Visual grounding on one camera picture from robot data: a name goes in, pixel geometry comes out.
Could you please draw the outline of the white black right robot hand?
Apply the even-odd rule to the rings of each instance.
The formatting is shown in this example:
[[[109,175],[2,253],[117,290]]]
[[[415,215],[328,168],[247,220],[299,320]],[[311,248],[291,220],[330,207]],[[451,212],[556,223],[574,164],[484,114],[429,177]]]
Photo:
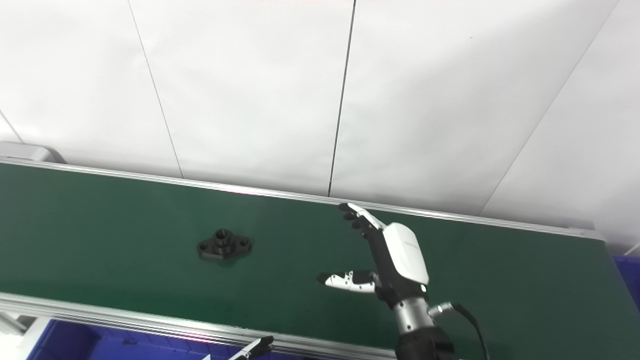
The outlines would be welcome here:
[[[317,282],[334,289],[375,294],[390,309],[407,299],[423,297],[429,275],[414,231],[401,223],[382,223],[354,203],[338,207],[368,243],[375,269],[321,272]]]

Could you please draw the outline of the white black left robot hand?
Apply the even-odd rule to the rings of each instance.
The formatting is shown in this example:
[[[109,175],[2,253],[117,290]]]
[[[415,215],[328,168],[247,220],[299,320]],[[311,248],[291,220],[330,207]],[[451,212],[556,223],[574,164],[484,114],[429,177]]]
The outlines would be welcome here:
[[[262,357],[273,350],[274,340],[272,335],[260,337],[236,351],[229,360],[253,360]]]

